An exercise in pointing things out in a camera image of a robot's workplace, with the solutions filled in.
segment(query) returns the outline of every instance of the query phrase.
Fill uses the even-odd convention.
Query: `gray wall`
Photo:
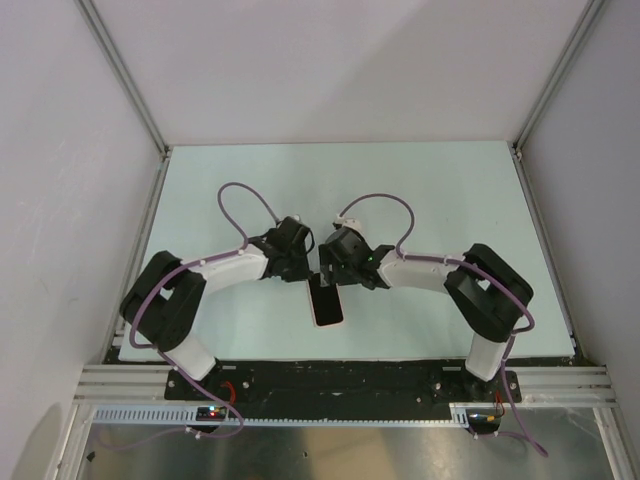
[[[524,157],[579,338],[640,448],[640,3],[614,0]]]
[[[0,4],[0,478],[38,479],[157,165],[70,0]]]

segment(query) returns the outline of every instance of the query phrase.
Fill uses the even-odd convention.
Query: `phone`
[[[320,286],[320,274],[314,273],[307,280],[307,288],[309,289],[313,323],[316,327],[328,327],[342,323],[344,315],[342,314],[338,287],[336,285]]]

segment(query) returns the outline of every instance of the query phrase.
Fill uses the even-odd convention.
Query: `black phone screen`
[[[335,285],[321,287],[319,273],[314,273],[308,283],[311,308],[313,308],[316,325],[327,327],[342,322],[344,315],[342,314],[338,287]]]

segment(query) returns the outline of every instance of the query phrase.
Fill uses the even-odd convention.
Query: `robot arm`
[[[360,223],[344,219],[319,245],[324,285],[361,284],[375,288],[413,287],[448,293],[474,331],[465,362],[470,383],[491,382],[500,367],[511,332],[522,315],[498,289],[484,288],[483,280],[458,264],[471,263],[500,281],[527,305],[533,290],[504,260],[486,245],[475,244],[462,255],[411,255],[400,257],[392,245],[372,250]]]
[[[242,282],[279,277],[285,282],[309,278],[305,241],[310,230],[293,217],[249,239],[237,255],[185,270],[165,285],[170,296],[156,295],[144,311],[138,331],[195,380],[216,364],[216,357],[192,333],[203,296]],[[120,314],[133,323],[153,288],[183,261],[169,252],[155,254],[120,305]]]

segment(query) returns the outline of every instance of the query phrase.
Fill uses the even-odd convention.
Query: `white wall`
[[[611,2],[526,146],[579,337],[640,449],[640,5]]]
[[[513,140],[586,0],[96,0],[172,144]]]
[[[33,480],[104,338],[158,157],[72,1],[2,2],[0,65],[0,478]]]

